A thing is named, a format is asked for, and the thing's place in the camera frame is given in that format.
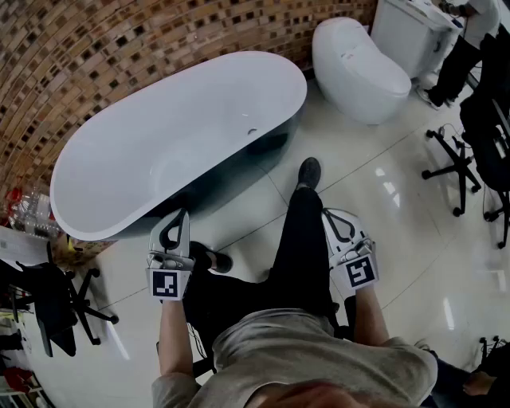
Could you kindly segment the white oval bathtub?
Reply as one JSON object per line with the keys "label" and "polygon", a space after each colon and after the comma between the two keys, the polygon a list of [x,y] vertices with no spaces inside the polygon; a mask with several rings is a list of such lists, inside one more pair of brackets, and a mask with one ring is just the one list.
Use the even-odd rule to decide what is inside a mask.
{"label": "white oval bathtub", "polygon": [[180,208],[215,211],[278,164],[307,91],[290,60],[245,51],[117,101],[58,156],[50,185],[57,223],[76,239],[111,241],[146,233]]}

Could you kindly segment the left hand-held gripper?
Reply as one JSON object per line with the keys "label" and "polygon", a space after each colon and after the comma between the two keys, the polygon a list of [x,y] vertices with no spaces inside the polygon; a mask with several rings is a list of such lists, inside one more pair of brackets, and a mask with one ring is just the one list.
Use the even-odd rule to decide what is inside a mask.
{"label": "left hand-held gripper", "polygon": [[162,218],[149,238],[146,268],[151,297],[165,301],[180,301],[194,269],[190,252],[190,219],[185,209]]}

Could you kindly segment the pile of clear plastic bottles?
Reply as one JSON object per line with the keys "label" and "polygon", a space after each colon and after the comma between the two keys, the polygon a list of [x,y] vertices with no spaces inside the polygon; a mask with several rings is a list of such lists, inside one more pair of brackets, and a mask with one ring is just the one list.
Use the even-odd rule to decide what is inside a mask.
{"label": "pile of clear plastic bottles", "polygon": [[58,238],[61,229],[53,216],[50,197],[36,186],[13,188],[6,196],[10,226],[35,237]]}

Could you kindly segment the person's grey shirt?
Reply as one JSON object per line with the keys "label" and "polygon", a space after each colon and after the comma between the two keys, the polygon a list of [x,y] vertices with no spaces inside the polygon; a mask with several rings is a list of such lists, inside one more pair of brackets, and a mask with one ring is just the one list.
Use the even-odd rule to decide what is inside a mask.
{"label": "person's grey shirt", "polygon": [[247,315],[212,346],[216,374],[203,385],[185,374],[152,384],[154,408],[251,408],[268,385],[324,380],[390,402],[419,405],[437,380],[427,351],[399,337],[372,347],[338,339],[325,318],[300,309]]}

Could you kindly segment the black office chair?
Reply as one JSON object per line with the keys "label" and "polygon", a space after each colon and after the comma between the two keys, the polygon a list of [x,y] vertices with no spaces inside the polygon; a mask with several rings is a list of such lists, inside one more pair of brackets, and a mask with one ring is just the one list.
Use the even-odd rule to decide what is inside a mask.
{"label": "black office chair", "polygon": [[453,215],[465,212],[466,181],[473,193],[486,185],[500,198],[501,208],[484,213],[484,220],[495,221],[504,216],[502,241],[507,245],[510,231],[510,33],[500,28],[493,37],[486,35],[481,42],[481,74],[473,93],[461,102],[460,118],[464,131],[461,140],[451,147],[442,130],[426,132],[426,137],[437,140],[453,163],[439,170],[422,172],[427,180],[439,175],[456,173],[460,188],[460,205]]}
{"label": "black office chair", "polygon": [[75,273],[61,270],[51,255],[45,263],[27,266],[17,262],[17,268],[0,259],[0,286],[18,288],[28,294],[25,298],[11,297],[13,314],[23,305],[34,306],[37,324],[45,353],[53,357],[52,345],[56,344],[68,356],[76,355],[77,346],[73,327],[81,324],[91,344],[99,345],[101,340],[92,334],[87,317],[111,324],[119,323],[115,315],[107,316],[90,306],[86,298],[92,278],[100,276],[100,270],[87,271],[79,289],[73,284]]}

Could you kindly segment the white cabinet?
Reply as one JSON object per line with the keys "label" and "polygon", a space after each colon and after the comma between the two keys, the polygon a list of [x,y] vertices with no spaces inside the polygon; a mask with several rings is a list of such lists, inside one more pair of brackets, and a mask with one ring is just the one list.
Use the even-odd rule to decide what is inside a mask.
{"label": "white cabinet", "polygon": [[461,32],[437,2],[378,0],[371,39],[411,79],[437,70]]}

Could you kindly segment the person's left black shoe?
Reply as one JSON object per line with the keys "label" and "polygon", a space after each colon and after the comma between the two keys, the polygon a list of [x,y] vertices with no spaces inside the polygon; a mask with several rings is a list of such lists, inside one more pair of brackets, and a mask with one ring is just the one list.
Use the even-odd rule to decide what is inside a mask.
{"label": "person's left black shoe", "polygon": [[190,256],[194,259],[194,271],[214,270],[216,273],[228,273],[233,266],[232,258],[215,252],[200,242],[190,243]]}

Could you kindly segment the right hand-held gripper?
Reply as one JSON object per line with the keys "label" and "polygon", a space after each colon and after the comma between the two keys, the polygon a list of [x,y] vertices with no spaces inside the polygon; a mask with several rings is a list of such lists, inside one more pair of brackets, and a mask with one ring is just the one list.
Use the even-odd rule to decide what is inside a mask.
{"label": "right hand-held gripper", "polygon": [[362,239],[365,235],[359,218],[347,211],[324,208],[321,219],[330,253],[330,275],[342,296],[353,296],[378,282],[375,243]]}

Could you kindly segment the brown cardboard box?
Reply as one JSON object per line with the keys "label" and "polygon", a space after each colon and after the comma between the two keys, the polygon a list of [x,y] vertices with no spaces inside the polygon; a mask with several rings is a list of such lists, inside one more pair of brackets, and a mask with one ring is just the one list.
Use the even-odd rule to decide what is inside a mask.
{"label": "brown cardboard box", "polygon": [[53,261],[60,267],[81,266],[114,243],[115,241],[82,241],[63,233],[51,244]]}

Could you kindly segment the person's black trousers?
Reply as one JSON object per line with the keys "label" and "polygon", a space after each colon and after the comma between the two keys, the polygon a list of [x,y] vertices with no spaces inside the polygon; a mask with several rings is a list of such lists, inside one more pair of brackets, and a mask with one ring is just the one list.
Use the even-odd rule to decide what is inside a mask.
{"label": "person's black trousers", "polygon": [[[328,244],[321,219],[322,209],[323,204],[314,190],[301,188],[293,192],[280,245],[268,277],[289,277],[294,281],[304,278],[308,283],[325,278],[330,284]],[[206,272],[210,273],[209,270],[193,271],[191,276]]]}

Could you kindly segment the person's right forearm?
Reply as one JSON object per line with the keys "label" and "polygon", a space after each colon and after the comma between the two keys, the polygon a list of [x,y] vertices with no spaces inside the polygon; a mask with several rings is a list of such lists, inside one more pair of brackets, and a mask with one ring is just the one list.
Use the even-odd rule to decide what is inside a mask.
{"label": "person's right forearm", "polygon": [[353,333],[355,343],[371,347],[381,347],[390,339],[373,286],[366,286],[355,293]]}

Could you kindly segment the person's left forearm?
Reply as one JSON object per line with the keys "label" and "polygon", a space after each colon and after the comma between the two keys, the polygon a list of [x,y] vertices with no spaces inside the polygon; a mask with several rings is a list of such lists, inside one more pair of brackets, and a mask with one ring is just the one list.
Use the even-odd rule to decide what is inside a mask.
{"label": "person's left forearm", "polygon": [[190,334],[182,301],[163,301],[159,330],[159,367],[162,376],[193,374]]}

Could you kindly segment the white egg-shaped toilet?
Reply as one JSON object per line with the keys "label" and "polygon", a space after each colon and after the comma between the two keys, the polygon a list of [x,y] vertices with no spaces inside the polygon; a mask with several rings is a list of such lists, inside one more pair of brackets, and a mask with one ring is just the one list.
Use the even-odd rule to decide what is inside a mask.
{"label": "white egg-shaped toilet", "polygon": [[312,38],[312,65],[324,97],[368,125],[391,118],[411,90],[407,73],[384,55],[352,18],[321,22]]}

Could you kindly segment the white flat box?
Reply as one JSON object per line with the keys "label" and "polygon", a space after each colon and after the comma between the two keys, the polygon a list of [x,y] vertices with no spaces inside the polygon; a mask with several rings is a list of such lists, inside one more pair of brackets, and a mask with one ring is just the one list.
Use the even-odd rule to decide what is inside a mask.
{"label": "white flat box", "polygon": [[0,260],[14,265],[38,265],[48,261],[48,241],[15,229],[0,226]]}

